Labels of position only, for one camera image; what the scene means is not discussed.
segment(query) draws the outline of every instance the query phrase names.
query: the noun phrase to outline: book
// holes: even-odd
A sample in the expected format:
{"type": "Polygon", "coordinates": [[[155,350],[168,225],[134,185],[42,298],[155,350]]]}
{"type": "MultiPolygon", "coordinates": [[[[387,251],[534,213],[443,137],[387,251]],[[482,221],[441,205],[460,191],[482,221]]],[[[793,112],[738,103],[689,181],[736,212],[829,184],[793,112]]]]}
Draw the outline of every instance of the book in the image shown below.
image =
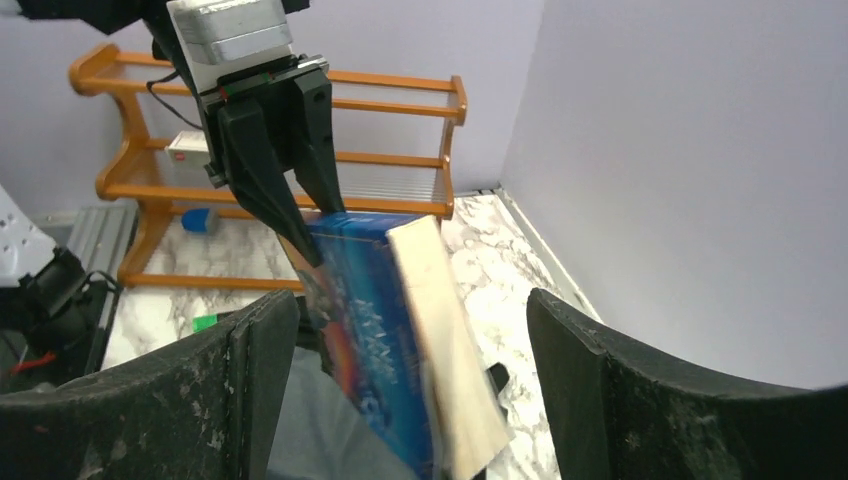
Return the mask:
{"type": "Polygon", "coordinates": [[[469,480],[510,441],[432,216],[307,214],[312,268],[280,237],[333,377],[422,480],[469,480]]]}

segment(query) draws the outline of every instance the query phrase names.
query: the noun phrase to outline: black cable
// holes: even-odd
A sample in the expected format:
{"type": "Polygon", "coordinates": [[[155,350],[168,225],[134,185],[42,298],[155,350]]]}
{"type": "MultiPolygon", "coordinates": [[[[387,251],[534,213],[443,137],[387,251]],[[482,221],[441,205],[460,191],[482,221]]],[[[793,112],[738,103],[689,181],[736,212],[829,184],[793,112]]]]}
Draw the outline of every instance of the black cable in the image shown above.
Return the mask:
{"type": "Polygon", "coordinates": [[[109,290],[108,290],[109,292],[114,293],[114,294],[118,294],[118,293],[121,293],[124,290],[124,287],[122,287],[121,284],[118,283],[118,281],[115,280],[114,277],[112,277],[112,275],[109,275],[108,273],[104,272],[103,270],[93,270],[91,272],[88,272],[88,275],[86,275],[86,277],[85,277],[85,283],[90,283],[91,277],[93,277],[95,275],[100,275],[101,277],[103,277],[103,280],[109,286],[109,290]]]}
{"type": "Polygon", "coordinates": [[[157,83],[170,82],[171,80],[177,78],[178,76],[180,76],[179,72],[174,70],[172,73],[169,73],[167,76],[162,77],[159,80],[150,80],[149,82],[147,82],[145,84],[147,86],[147,91],[150,92],[151,95],[153,95],[153,98],[155,98],[157,102],[161,103],[163,107],[165,107],[169,112],[176,115],[177,118],[184,121],[187,125],[191,126],[192,128],[195,128],[197,130],[203,130],[203,127],[201,127],[200,125],[198,125],[198,124],[192,122],[191,120],[185,118],[182,113],[178,112],[176,108],[171,106],[165,100],[162,100],[162,98],[159,95],[157,95],[156,92],[153,91],[153,86],[156,85],[157,83]]]}
{"type": "Polygon", "coordinates": [[[12,343],[11,340],[9,340],[9,336],[6,335],[6,332],[0,332],[0,338],[3,339],[3,343],[5,343],[6,347],[9,348],[9,351],[12,352],[12,355],[14,355],[15,358],[17,358],[17,359],[20,359],[21,358],[20,352],[18,352],[18,349],[15,348],[15,344],[12,343]]]}

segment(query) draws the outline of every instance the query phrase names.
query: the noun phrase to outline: wooden rack rail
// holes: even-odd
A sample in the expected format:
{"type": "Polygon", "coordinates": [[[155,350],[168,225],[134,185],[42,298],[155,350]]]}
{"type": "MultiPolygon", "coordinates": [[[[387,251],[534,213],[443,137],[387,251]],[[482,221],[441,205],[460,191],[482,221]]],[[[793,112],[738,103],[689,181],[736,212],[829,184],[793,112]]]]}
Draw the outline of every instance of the wooden rack rail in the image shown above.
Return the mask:
{"type": "MultiPolygon", "coordinates": [[[[152,285],[163,287],[188,288],[225,288],[271,290],[289,288],[300,290],[300,283],[294,280],[270,280],[258,278],[203,277],[188,275],[158,275],[145,273],[150,260],[174,217],[184,213],[189,207],[185,202],[216,203],[232,205],[218,209],[222,218],[252,218],[239,208],[233,195],[225,190],[210,188],[191,188],[167,185],[162,179],[155,154],[171,143],[168,138],[151,138],[138,101],[138,94],[149,94],[146,80],[129,78],[127,67],[172,68],[168,62],[155,60],[152,56],[121,52],[112,44],[100,45],[79,58],[71,66],[69,77],[74,90],[85,96],[107,93],[117,103],[123,121],[123,139],[118,153],[111,163],[97,177],[95,188],[98,196],[104,200],[131,198],[138,202],[139,221],[135,240],[118,270],[118,279],[126,286],[152,285]]],[[[429,80],[412,77],[375,75],[355,72],[329,72],[330,80],[335,84],[354,84],[376,88],[399,88],[445,93],[448,106],[407,105],[401,103],[375,102],[353,99],[333,99],[333,107],[345,110],[360,110],[436,117],[444,119],[438,157],[416,157],[406,155],[385,155],[363,152],[337,152],[336,160],[340,165],[357,165],[350,168],[405,167],[410,169],[432,169],[436,182],[431,185],[431,198],[404,198],[396,195],[348,195],[345,191],[344,177],[342,196],[349,210],[373,212],[406,212],[432,214],[440,218],[450,218],[453,214],[453,186],[451,183],[450,163],[453,133],[457,126],[465,122],[467,99],[462,80],[458,76],[449,81],[429,80]]],[[[157,84],[153,91],[162,95],[190,95],[182,84],[157,84]]],[[[295,198],[302,208],[312,208],[312,200],[298,193],[293,185],[295,198]]]]}

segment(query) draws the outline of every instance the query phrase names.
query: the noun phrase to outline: marble floor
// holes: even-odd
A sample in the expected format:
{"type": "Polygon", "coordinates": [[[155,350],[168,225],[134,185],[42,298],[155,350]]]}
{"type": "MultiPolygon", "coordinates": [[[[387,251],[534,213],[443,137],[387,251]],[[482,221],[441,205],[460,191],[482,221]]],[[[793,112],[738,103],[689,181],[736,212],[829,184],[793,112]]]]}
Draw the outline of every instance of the marble floor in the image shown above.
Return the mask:
{"type": "MultiPolygon", "coordinates": [[[[503,363],[512,378],[500,395],[514,440],[490,465],[490,479],[560,478],[527,333],[525,307],[533,287],[574,298],[550,273],[495,195],[459,198],[442,234],[471,328],[486,365],[503,363]]],[[[151,259],[149,273],[295,278],[270,230],[258,222],[224,221],[198,237],[175,224],[151,259]]],[[[235,310],[261,292],[136,288],[118,305],[104,368],[191,334],[200,315],[235,310]]]]}

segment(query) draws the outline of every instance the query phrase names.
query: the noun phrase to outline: silver motor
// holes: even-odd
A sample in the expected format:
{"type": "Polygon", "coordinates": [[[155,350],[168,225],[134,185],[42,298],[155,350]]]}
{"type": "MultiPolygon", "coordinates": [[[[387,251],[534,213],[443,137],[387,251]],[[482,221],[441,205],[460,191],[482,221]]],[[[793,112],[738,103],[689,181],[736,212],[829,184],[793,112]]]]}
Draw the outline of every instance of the silver motor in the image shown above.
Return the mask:
{"type": "Polygon", "coordinates": [[[279,0],[183,0],[173,18],[196,63],[221,65],[279,47],[291,51],[279,0]]]}

